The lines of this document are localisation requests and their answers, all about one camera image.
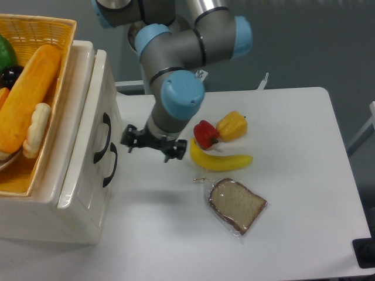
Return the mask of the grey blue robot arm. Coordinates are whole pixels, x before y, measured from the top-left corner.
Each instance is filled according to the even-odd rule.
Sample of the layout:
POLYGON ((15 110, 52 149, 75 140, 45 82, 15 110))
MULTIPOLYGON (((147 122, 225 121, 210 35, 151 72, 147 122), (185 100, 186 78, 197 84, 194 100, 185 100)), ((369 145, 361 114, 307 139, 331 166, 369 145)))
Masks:
POLYGON ((128 125, 121 143, 128 149, 152 148, 166 160, 182 159, 187 141, 179 136, 198 112, 205 95, 195 70, 247 54, 253 31, 245 17, 235 16, 225 1, 189 1, 191 28, 174 31, 175 1, 93 1, 105 28, 140 23, 132 45, 144 86, 155 105, 142 130, 128 125))

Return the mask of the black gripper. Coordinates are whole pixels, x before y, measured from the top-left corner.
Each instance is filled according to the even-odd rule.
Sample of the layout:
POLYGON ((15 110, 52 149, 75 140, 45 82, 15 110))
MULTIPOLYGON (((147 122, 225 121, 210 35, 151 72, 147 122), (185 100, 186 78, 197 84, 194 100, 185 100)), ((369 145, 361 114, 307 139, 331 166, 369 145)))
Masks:
POLYGON ((120 144, 128 148, 128 153, 131 153, 134 148, 160 150, 165 155, 164 162, 167 163, 170 159, 182 160, 188 142, 184 139, 167 140, 165 136, 159 139, 153 136, 148 128, 139 131, 136 126, 128 124, 122 133, 120 144))

